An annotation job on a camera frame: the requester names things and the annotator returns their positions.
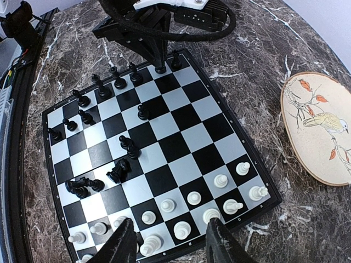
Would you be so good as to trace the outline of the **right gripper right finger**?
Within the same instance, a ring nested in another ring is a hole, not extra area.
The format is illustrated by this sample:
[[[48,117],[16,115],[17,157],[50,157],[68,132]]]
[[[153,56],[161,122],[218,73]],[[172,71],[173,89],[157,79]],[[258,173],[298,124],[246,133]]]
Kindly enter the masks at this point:
[[[206,260],[211,263],[254,263],[219,218],[211,218],[207,224]]]

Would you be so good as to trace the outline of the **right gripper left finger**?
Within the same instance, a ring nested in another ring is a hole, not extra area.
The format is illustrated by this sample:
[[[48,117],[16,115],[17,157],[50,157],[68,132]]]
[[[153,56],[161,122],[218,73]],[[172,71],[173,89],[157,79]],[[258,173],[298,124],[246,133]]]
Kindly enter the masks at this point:
[[[133,221],[130,218],[123,220],[103,247],[92,257],[92,262],[136,263],[137,235],[134,232]]]

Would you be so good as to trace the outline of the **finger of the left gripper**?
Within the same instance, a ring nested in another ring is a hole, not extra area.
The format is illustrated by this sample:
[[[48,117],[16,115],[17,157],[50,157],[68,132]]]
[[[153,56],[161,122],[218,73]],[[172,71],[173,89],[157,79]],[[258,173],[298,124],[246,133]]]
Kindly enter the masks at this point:
[[[150,41],[150,54],[152,57],[152,64],[155,67],[156,73],[165,73],[165,61],[167,57],[168,41]]]

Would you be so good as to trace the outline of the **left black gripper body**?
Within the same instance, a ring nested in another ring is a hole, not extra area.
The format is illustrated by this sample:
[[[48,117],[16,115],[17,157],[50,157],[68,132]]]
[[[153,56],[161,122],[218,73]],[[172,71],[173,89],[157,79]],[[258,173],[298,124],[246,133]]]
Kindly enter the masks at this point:
[[[168,33],[171,20],[170,12],[153,7],[138,12],[130,12],[125,18],[129,24],[132,22],[136,23],[136,28],[128,29],[108,16],[93,29],[93,34],[96,38],[106,38],[109,42],[117,42],[145,59],[152,59],[150,41],[166,40],[162,40],[159,37],[149,37],[142,33],[140,29],[142,26],[145,26],[148,29]]]

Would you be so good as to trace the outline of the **black chess piece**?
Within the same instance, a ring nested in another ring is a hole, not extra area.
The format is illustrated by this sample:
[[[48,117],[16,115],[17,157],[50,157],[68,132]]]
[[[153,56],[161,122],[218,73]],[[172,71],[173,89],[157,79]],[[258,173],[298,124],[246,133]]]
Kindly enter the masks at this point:
[[[171,68],[178,70],[182,67],[182,62],[179,58],[179,53],[177,50],[172,51],[173,59],[171,61]]]

